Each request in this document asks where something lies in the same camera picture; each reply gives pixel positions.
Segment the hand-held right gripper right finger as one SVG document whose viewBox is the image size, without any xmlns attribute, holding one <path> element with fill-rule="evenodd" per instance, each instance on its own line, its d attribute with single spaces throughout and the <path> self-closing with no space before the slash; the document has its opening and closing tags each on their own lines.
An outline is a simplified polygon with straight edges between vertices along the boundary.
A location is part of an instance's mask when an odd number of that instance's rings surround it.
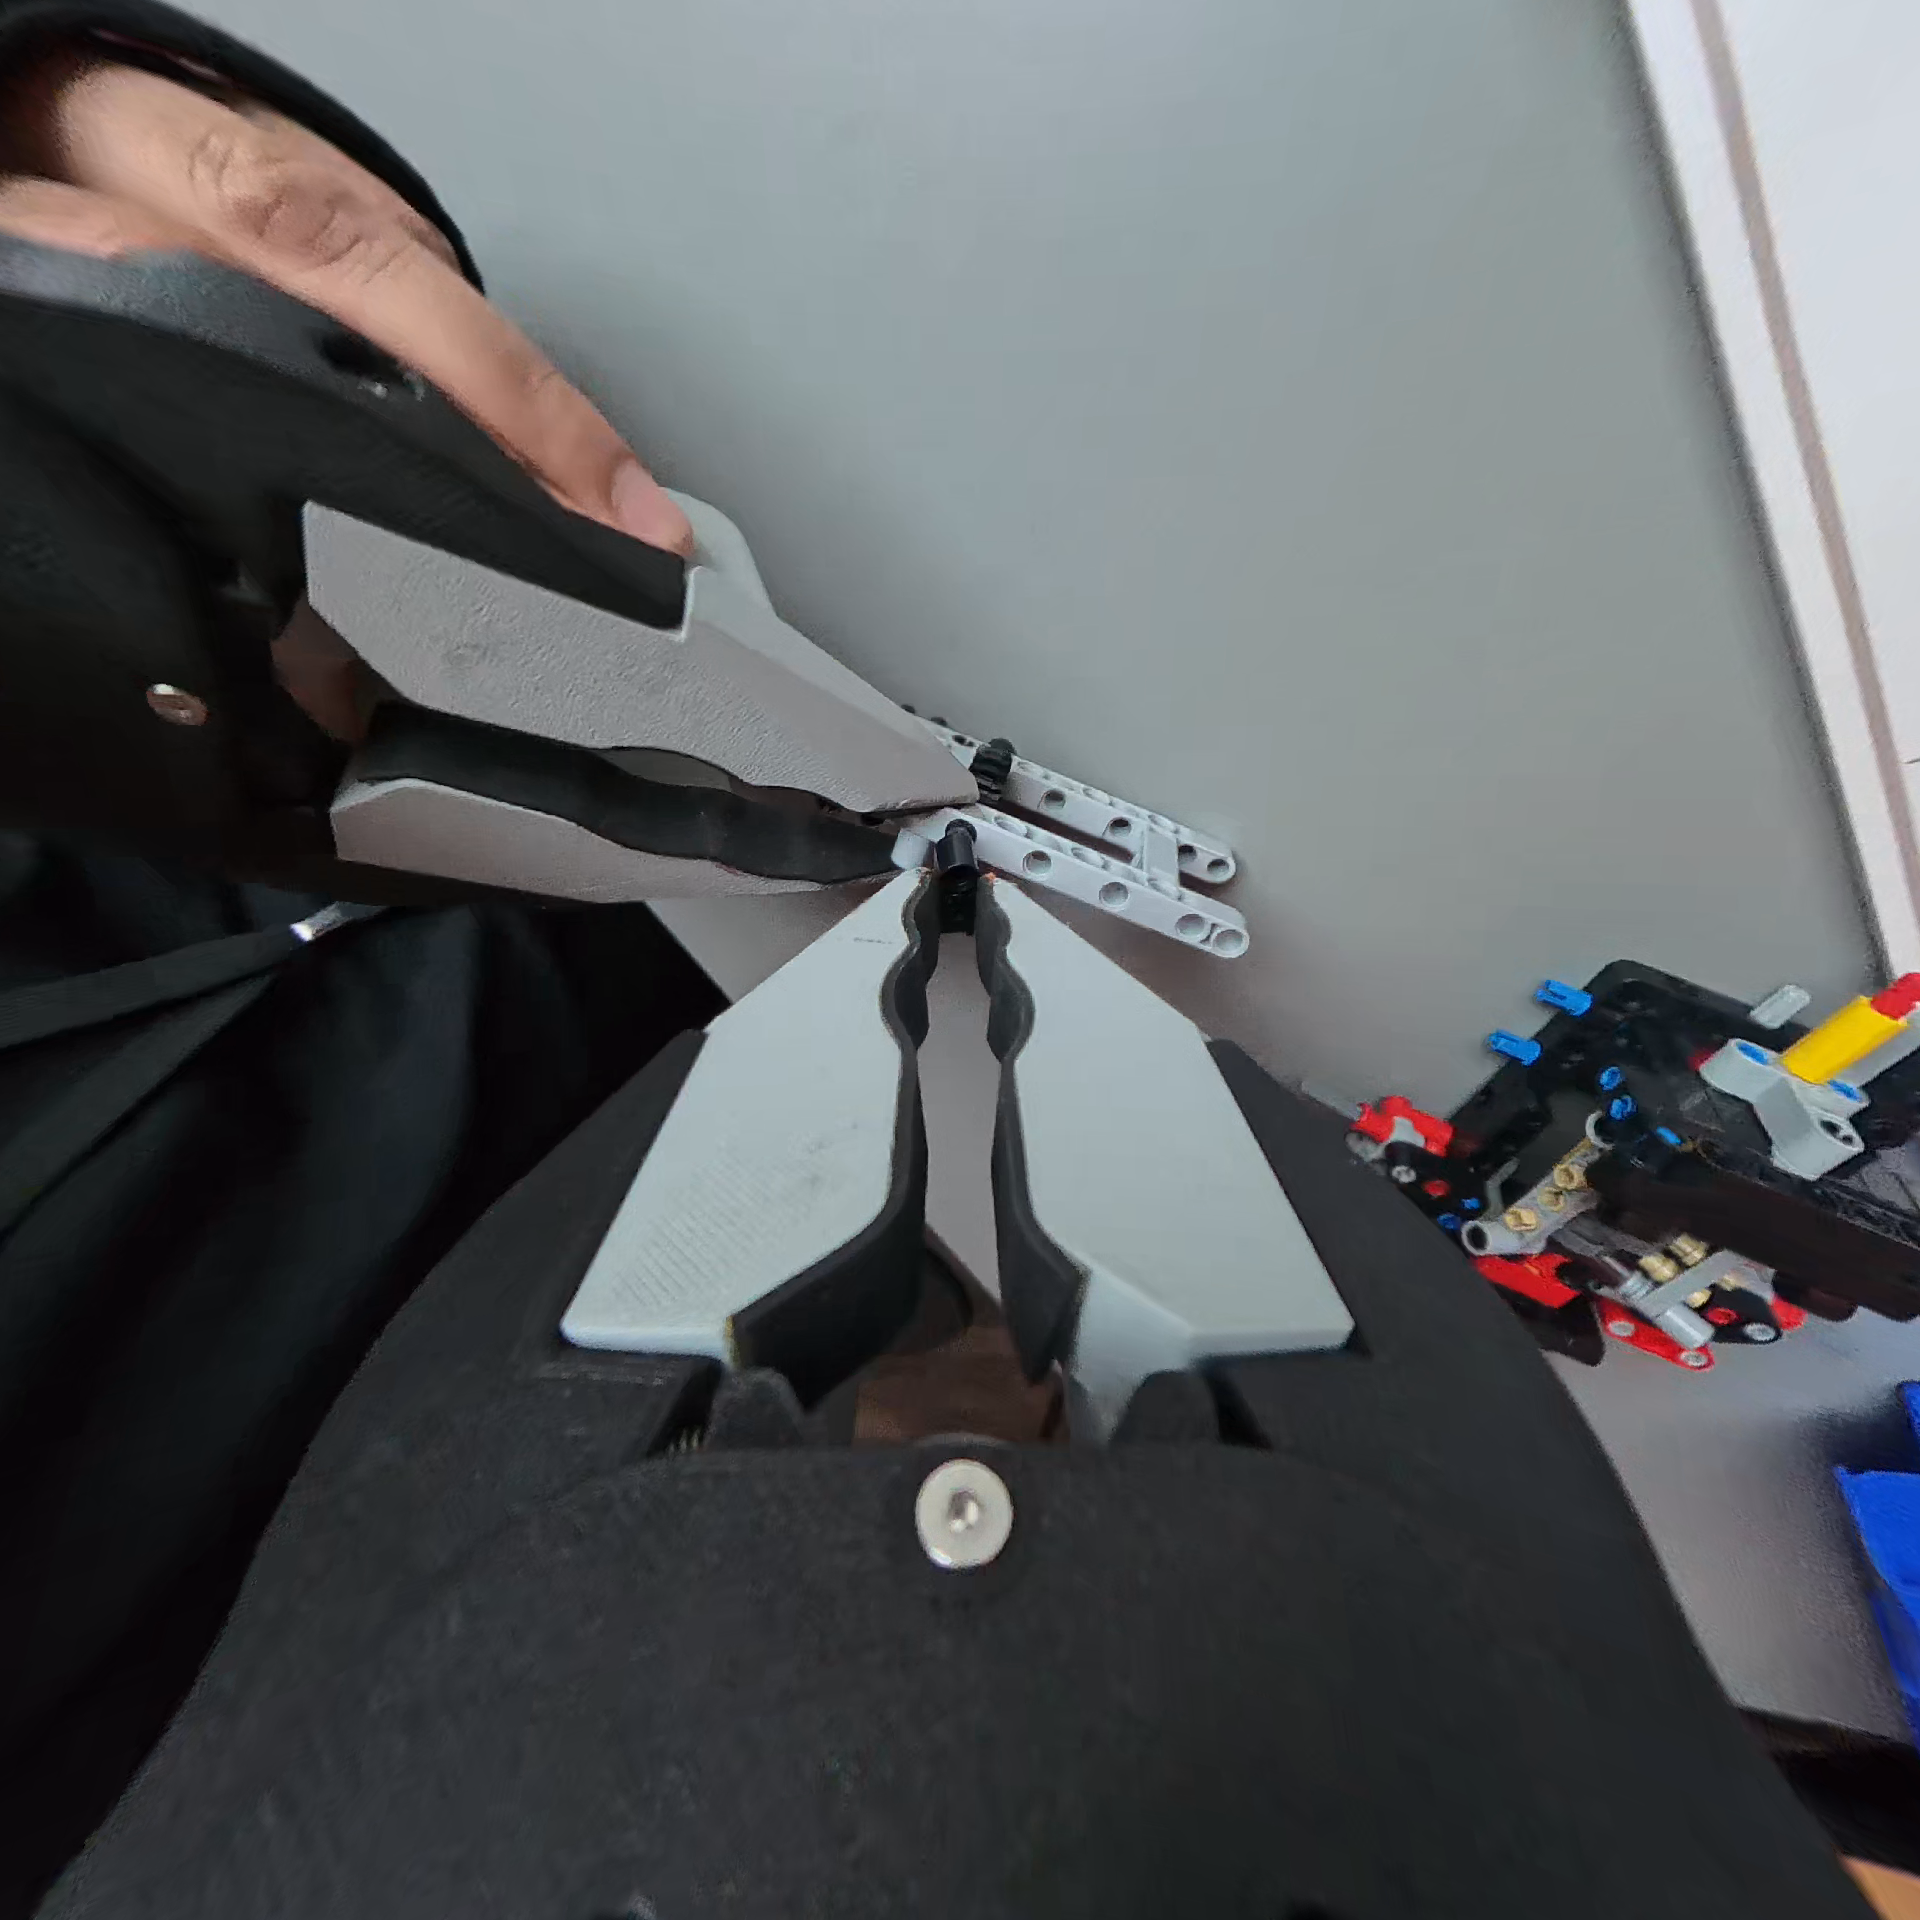
<svg viewBox="0 0 1920 1920">
<path fill-rule="evenodd" d="M 998 1299 L 1107 1442 L 1142 1383 L 1337 1354 L 1356 1323 L 1209 1038 L 1011 881 L 976 892 L 998 1067 Z"/>
</svg>

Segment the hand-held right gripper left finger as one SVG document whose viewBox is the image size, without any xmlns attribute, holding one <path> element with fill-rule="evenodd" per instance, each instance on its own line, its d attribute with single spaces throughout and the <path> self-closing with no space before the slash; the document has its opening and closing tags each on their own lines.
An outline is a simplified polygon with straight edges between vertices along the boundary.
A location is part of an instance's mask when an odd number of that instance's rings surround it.
<svg viewBox="0 0 1920 1920">
<path fill-rule="evenodd" d="M 708 1021 L 565 1307 L 572 1349 L 771 1371 L 813 1405 L 894 1341 L 939 938 L 939 883 L 904 871 Z"/>
</svg>

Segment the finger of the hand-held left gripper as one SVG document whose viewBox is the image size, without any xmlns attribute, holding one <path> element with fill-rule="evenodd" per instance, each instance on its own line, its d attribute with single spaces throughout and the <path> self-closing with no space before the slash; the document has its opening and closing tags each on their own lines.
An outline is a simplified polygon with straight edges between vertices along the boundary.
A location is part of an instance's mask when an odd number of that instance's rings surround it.
<svg viewBox="0 0 1920 1920">
<path fill-rule="evenodd" d="M 721 569 L 686 575 L 671 628 L 591 609 L 319 503 L 308 605 L 404 699 L 593 751 L 673 751 L 854 814 L 976 799 L 903 706 Z"/>
<path fill-rule="evenodd" d="M 897 874 L 900 829 L 387 705 L 328 807 L 343 861 L 591 906 L 784 897 Z"/>
</svg>

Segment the grey lego frame assembly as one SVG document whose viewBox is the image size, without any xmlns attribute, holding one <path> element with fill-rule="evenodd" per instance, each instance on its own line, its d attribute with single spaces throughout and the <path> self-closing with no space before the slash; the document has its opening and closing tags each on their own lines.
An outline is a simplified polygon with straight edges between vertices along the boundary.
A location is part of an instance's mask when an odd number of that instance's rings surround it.
<svg viewBox="0 0 1920 1920">
<path fill-rule="evenodd" d="M 935 715 L 918 725 L 972 778 L 976 799 L 908 821 L 900 863 L 997 874 L 1214 957 L 1248 954 L 1251 931 L 1223 897 L 1238 874 L 1223 837 L 1051 770 L 1007 738 Z"/>
</svg>

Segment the partly built lego model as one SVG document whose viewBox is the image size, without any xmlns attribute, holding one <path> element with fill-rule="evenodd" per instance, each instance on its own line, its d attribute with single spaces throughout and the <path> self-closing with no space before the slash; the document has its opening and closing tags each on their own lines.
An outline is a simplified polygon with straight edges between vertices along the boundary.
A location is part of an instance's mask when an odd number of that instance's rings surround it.
<svg viewBox="0 0 1920 1920">
<path fill-rule="evenodd" d="M 1915 1318 L 1913 971 L 1821 1020 L 1625 961 L 1532 997 L 1452 1115 L 1383 1095 L 1348 1147 L 1541 1349 L 1703 1375 L 1808 1318 Z"/>
</svg>

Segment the lego instruction booklet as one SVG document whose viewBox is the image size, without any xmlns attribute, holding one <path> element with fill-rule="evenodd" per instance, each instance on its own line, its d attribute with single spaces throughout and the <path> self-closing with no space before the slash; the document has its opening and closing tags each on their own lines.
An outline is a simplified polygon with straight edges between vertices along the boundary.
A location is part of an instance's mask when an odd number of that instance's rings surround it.
<svg viewBox="0 0 1920 1920">
<path fill-rule="evenodd" d="M 1918 4 L 1629 3 L 1877 947 L 1918 941 Z"/>
</svg>

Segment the person's left hand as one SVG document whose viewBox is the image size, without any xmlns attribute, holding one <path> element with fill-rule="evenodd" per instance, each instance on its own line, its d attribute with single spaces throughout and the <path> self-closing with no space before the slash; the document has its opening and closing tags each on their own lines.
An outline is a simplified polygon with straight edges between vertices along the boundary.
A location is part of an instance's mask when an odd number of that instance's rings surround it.
<svg viewBox="0 0 1920 1920">
<path fill-rule="evenodd" d="M 285 115 L 60 45 L 5 81 L 1 134 L 7 236 L 254 277 L 417 372 L 565 507 L 691 557 L 681 505 L 451 239 Z"/>
</svg>

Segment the person's dark clothing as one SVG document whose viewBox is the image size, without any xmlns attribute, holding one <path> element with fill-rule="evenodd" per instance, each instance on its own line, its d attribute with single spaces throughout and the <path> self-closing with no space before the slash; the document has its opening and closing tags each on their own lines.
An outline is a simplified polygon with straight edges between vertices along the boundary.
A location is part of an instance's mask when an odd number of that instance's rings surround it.
<svg viewBox="0 0 1920 1920">
<path fill-rule="evenodd" d="M 5 993 L 324 906 L 5 829 Z M 5 1051 L 5 1916 L 137 1773 L 396 1310 L 721 1007 L 646 906 L 388 908 Z"/>
</svg>

